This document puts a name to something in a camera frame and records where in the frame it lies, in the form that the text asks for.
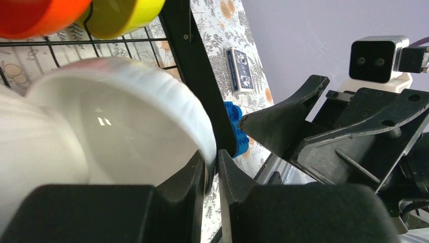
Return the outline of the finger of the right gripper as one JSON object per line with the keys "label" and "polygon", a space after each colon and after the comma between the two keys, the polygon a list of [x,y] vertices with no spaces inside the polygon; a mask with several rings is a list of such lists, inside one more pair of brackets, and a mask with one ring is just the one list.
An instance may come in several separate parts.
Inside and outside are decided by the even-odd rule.
{"label": "finger of the right gripper", "polygon": [[244,115],[238,127],[273,154],[289,160],[306,117],[329,83],[326,76],[310,75],[289,98]]}

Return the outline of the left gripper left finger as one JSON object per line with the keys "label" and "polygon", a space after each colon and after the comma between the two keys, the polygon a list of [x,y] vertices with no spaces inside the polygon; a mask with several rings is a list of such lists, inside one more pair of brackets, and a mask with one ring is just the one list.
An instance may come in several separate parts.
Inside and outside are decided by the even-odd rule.
{"label": "left gripper left finger", "polygon": [[199,152],[152,185],[44,185],[1,242],[200,242],[205,163]]}

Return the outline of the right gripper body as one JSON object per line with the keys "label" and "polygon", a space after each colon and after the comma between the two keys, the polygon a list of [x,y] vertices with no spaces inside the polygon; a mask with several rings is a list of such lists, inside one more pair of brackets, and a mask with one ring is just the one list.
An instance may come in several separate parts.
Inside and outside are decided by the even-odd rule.
{"label": "right gripper body", "polygon": [[340,127],[303,138],[292,163],[324,184],[363,184],[388,208],[428,199],[428,92],[360,89]]}

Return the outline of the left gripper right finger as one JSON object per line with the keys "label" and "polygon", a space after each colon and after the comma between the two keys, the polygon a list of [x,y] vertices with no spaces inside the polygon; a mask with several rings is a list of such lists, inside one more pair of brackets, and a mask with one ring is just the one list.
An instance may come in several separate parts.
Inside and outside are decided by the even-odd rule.
{"label": "left gripper right finger", "polygon": [[218,151],[224,242],[399,242],[378,196],[363,185],[261,185]]}

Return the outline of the white ribbed bowl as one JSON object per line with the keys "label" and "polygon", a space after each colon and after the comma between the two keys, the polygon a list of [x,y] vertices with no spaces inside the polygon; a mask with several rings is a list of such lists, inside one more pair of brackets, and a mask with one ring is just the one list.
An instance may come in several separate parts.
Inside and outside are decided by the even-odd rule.
{"label": "white ribbed bowl", "polygon": [[25,97],[68,121],[91,184],[157,186],[199,152],[212,186],[217,146],[210,119],[193,92],[157,66],[82,59],[40,77]]}
{"label": "white ribbed bowl", "polygon": [[68,121],[1,86],[1,231],[46,184],[87,184],[89,167]]}

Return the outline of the blue toy truck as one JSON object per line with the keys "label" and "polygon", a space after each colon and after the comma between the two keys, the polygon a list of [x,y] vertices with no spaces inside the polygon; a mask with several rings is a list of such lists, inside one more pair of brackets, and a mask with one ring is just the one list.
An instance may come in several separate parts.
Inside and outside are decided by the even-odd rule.
{"label": "blue toy truck", "polygon": [[249,138],[238,127],[238,124],[239,124],[240,120],[242,119],[241,108],[239,106],[235,105],[231,101],[225,101],[224,106],[225,106],[225,109],[226,109],[227,114],[229,116],[229,120],[230,120],[231,126],[233,128],[234,136],[235,136],[236,143],[237,143],[236,152],[232,156],[232,158],[236,158],[236,157],[244,154],[245,152],[247,152],[248,147],[249,147]]}

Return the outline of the blue playing card box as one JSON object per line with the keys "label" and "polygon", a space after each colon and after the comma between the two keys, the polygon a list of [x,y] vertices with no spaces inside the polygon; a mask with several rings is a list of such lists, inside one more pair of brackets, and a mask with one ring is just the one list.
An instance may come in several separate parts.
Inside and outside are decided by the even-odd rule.
{"label": "blue playing card box", "polygon": [[227,68],[233,93],[252,93],[254,84],[251,77],[248,56],[235,48],[225,49]]}

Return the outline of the lime green bowl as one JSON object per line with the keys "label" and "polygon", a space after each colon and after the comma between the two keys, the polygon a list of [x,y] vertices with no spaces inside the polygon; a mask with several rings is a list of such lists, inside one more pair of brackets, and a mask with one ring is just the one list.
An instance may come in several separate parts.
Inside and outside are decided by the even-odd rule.
{"label": "lime green bowl", "polygon": [[114,39],[143,28],[160,13],[165,0],[99,0],[92,1],[76,20],[83,29],[98,39]]}

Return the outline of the right orange bowl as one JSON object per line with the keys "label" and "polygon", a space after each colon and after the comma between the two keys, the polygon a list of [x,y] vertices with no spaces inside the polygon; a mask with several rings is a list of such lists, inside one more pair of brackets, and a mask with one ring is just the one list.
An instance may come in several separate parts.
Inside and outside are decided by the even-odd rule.
{"label": "right orange bowl", "polygon": [[91,1],[1,1],[1,37],[47,36],[76,21]]}

